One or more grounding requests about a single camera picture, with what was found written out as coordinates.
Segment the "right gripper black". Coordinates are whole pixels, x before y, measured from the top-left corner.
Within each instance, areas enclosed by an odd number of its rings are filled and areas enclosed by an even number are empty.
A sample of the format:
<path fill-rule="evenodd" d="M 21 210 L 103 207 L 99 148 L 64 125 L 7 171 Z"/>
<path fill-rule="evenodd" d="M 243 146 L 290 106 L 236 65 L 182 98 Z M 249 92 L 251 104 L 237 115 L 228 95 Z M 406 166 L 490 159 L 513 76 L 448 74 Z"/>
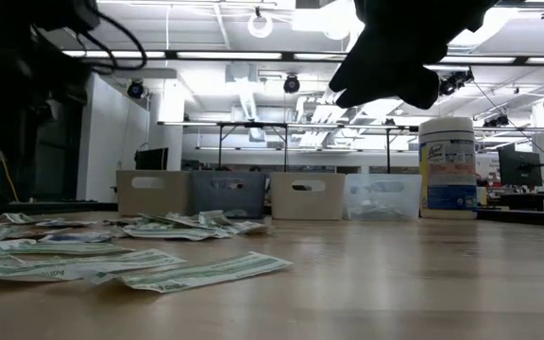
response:
<path fill-rule="evenodd" d="M 477 31 L 499 0 L 354 0 L 365 24 L 329 88 L 341 108 L 397 97 L 429 109 L 439 97 L 440 78 L 423 63 L 446 56 L 465 30 Z M 398 51 L 398 58 L 391 57 Z"/>

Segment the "disinfecting wipes canister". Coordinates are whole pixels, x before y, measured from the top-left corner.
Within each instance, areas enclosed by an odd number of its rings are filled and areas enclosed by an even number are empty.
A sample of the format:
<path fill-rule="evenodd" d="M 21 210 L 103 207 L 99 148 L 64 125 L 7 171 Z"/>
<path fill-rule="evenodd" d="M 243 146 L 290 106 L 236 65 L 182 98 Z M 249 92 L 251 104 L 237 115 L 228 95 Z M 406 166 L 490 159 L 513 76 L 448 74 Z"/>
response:
<path fill-rule="evenodd" d="M 423 218 L 473 220 L 477 217 L 475 156 L 471 119 L 435 118 L 418 127 Z"/>

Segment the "ceiling light strip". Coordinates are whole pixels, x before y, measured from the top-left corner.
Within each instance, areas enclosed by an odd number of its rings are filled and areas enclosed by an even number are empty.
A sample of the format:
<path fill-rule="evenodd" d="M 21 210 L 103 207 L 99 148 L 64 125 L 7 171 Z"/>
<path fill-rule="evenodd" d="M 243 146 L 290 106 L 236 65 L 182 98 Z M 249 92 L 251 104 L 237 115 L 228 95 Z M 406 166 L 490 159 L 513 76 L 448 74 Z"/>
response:
<path fill-rule="evenodd" d="M 109 55 L 96 50 L 63 50 L 74 58 L 106 59 Z M 145 56 L 154 60 L 281 60 L 278 52 L 232 52 L 232 51 L 146 51 Z"/>
<path fill-rule="evenodd" d="M 296 53 L 295 60 L 319 61 L 319 62 L 334 62 L 343 61 L 346 54 L 312 54 L 312 53 Z M 482 55 L 448 55 L 437 64 L 478 64 L 478 65 L 537 65 L 544 66 L 544 57 L 527 57 L 527 56 L 499 56 L 489 57 Z"/>

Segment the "clear plastic bin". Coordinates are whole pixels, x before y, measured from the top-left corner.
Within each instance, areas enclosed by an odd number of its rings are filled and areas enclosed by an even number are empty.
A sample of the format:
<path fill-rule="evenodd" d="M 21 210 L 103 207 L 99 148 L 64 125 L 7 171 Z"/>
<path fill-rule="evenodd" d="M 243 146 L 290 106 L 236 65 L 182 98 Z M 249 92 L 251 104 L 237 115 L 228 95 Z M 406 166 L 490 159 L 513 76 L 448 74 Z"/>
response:
<path fill-rule="evenodd" d="M 343 217 L 357 221 L 418 219 L 420 191 L 421 175 L 347 175 Z"/>

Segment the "white plastic bin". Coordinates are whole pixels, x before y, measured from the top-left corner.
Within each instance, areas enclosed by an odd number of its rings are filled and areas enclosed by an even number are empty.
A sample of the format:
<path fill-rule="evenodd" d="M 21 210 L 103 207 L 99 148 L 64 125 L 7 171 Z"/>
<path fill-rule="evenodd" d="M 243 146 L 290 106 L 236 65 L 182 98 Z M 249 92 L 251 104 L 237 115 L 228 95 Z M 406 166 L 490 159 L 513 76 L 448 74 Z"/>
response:
<path fill-rule="evenodd" d="M 270 175 L 271 213 L 277 220 L 342 219 L 346 176 L 277 172 Z"/>

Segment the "black computer monitor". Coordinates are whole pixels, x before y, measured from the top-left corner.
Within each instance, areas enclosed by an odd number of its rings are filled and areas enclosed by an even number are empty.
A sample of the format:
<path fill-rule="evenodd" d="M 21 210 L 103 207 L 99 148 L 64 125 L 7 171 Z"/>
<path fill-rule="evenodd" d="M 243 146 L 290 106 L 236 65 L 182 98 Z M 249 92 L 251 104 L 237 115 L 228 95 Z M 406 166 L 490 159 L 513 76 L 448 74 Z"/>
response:
<path fill-rule="evenodd" d="M 540 157 L 533 152 L 511 149 L 499 150 L 501 184 L 514 186 L 542 186 Z"/>
<path fill-rule="evenodd" d="M 166 170 L 168 151 L 166 148 L 137 151 L 134 156 L 136 170 Z"/>

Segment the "dark grey plastic bin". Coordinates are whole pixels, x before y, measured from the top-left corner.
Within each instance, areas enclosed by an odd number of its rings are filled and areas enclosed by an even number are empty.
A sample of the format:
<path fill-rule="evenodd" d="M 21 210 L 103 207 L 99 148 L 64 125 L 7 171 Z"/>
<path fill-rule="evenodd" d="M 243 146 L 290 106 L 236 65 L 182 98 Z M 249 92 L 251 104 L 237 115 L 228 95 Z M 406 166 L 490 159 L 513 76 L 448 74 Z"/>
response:
<path fill-rule="evenodd" d="M 193 171 L 190 176 L 194 213 L 223 211 L 226 217 L 242 219 L 264 216 L 264 173 Z"/>

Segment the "light grey plastic bin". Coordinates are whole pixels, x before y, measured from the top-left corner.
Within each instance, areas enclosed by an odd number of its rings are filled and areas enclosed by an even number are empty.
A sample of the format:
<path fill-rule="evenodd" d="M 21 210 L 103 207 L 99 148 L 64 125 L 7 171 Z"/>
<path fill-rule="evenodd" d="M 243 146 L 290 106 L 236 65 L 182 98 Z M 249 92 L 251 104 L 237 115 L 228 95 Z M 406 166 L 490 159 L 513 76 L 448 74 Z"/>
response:
<path fill-rule="evenodd" d="M 192 209 L 189 172 L 117 170 L 116 184 L 122 216 L 187 214 Z"/>

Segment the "white packet red print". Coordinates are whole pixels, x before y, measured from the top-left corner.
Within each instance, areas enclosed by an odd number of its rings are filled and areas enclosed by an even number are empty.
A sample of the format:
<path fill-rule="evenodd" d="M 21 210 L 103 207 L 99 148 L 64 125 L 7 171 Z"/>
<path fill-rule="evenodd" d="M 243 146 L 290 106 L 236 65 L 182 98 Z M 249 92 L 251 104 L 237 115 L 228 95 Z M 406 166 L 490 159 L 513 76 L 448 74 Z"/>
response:
<path fill-rule="evenodd" d="M 70 230 L 70 228 L 65 229 L 48 229 L 48 230 L 20 230 L 9 233 L 6 236 L 6 239 L 34 239 L 34 238 L 43 238 L 48 235 L 58 234 L 63 231 Z"/>

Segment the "black station frame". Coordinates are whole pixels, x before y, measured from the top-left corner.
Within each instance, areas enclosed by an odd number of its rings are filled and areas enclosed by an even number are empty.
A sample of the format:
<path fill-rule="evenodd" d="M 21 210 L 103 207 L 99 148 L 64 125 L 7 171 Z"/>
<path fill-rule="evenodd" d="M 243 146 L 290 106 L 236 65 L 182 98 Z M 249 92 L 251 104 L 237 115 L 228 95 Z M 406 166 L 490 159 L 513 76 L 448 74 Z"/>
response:
<path fill-rule="evenodd" d="M 291 128 L 304 128 L 304 129 L 364 129 L 364 130 L 379 130 L 382 132 L 382 136 L 386 141 L 386 167 L 387 173 L 390 173 L 391 166 L 391 140 L 390 133 L 393 130 L 400 135 L 402 132 L 418 133 L 418 127 L 415 126 L 389 126 L 389 125 L 344 125 L 344 124 L 294 124 L 294 123 L 277 123 L 277 122 L 255 122 L 255 121 L 241 121 L 241 122 L 158 122 L 159 126 L 174 126 L 174 127 L 216 127 L 218 129 L 218 146 L 215 149 L 217 151 L 217 168 L 220 169 L 223 165 L 222 152 L 225 150 L 223 146 L 224 140 L 231 135 L 231 133 L 237 128 L 258 128 L 258 129 L 271 129 L 273 130 L 283 142 L 283 147 L 264 147 L 264 151 L 281 151 L 283 155 L 283 170 L 288 169 L 288 153 L 289 152 L 327 152 L 327 153 L 339 153 L 339 152 L 365 152 L 363 148 L 330 148 L 330 147 L 306 147 L 306 148 L 290 148 L 288 146 L 289 130 Z"/>

